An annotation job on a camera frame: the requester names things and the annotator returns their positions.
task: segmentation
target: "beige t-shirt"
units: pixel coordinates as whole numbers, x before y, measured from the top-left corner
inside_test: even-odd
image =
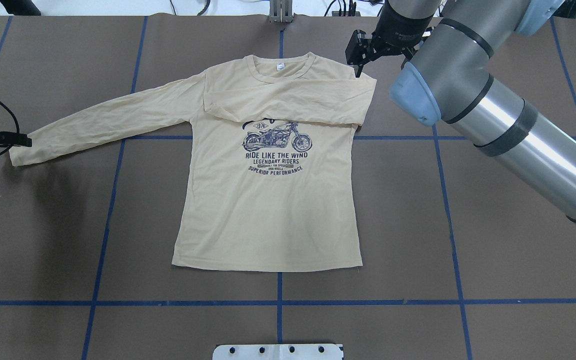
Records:
[[[190,174],[172,264],[357,267],[350,152],[375,83],[311,52],[248,55],[66,116],[30,133],[32,147],[11,148],[10,159],[36,164],[188,121]]]

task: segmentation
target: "metal bracket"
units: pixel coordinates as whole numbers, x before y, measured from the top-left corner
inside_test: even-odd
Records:
[[[343,360],[342,344],[220,345],[212,360]]]
[[[270,0],[271,23],[292,23],[294,19],[293,0]]]
[[[563,2],[564,0],[531,0],[514,32],[526,37],[535,34]]]

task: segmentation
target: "grid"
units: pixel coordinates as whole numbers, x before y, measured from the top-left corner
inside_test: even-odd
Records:
[[[6,27],[0,39],[0,52],[7,33],[9,32],[12,22],[12,16],[7,19]],[[139,75],[140,59],[144,47],[144,39],[146,37],[148,24],[148,16],[144,16],[141,39],[139,42],[139,50],[137,52],[137,59],[135,60],[134,75],[132,79],[132,86],[130,93],[135,92],[137,86],[137,79]],[[574,105],[576,107],[576,92],[566,62],[560,47],[556,25],[553,19],[550,19],[550,26],[553,33],[555,45],[559,55],[562,71],[567,80],[569,91],[571,92]],[[284,56],[284,30],[279,32],[279,58]],[[455,233],[453,231],[453,223],[451,218],[451,208],[448,198],[448,191],[446,188],[446,180],[444,177],[444,166],[442,163],[441,155],[441,142],[443,141],[466,141],[463,136],[440,136],[438,135],[437,128],[432,127],[432,136],[361,136],[354,137],[355,141],[433,141],[434,150],[436,155],[436,162],[439,173],[439,182],[441,184],[441,192],[443,196],[443,205],[445,215],[448,220],[448,230],[450,236],[450,244],[452,248],[452,263],[455,274],[455,286],[457,289],[457,299],[439,299],[439,300],[284,300],[283,296],[283,273],[277,273],[277,289],[276,300],[203,300],[203,301],[176,301],[176,300],[118,300],[118,301],[103,301],[98,300],[99,287],[101,284],[101,276],[103,273],[104,260],[106,255],[106,248],[108,238],[110,235],[110,220],[114,211],[115,199],[117,196],[117,184],[121,173],[122,161],[124,159],[124,150],[126,148],[126,141],[188,141],[192,140],[192,136],[182,135],[139,135],[122,139],[119,147],[119,153],[114,173],[114,180],[110,195],[110,204],[107,212],[105,223],[105,230],[103,241],[96,271],[96,278],[94,281],[93,296],[90,301],[68,301],[68,300],[0,300],[0,306],[82,306],[89,307],[89,317],[85,333],[84,346],[81,353],[82,360],[85,360],[88,355],[90,338],[94,330],[94,319],[96,308],[108,306],[274,306],[276,307],[276,341],[278,344],[283,343],[283,307],[284,306],[459,306],[461,313],[462,331],[464,335],[464,346],[466,348],[467,358],[473,359],[471,350],[471,340],[469,335],[468,319],[466,313],[466,305],[545,305],[545,304],[576,304],[576,298],[491,298],[491,299],[466,299],[462,290],[462,279],[460,276],[460,268],[458,261],[458,249],[455,244]]]

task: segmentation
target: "motorcycle graphic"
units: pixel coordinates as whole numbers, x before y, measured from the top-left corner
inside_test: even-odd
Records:
[[[259,132],[249,131],[241,145],[247,151],[257,151],[261,148],[285,148],[292,134],[294,134],[292,148],[299,153],[304,153],[313,147],[311,137],[297,131],[297,123],[294,121],[286,121],[282,125]]]

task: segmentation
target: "shirt sleeve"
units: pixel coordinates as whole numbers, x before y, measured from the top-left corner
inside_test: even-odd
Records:
[[[12,165],[37,164],[190,121],[204,107],[205,82],[204,71],[75,112],[28,134],[32,147],[11,148]]]

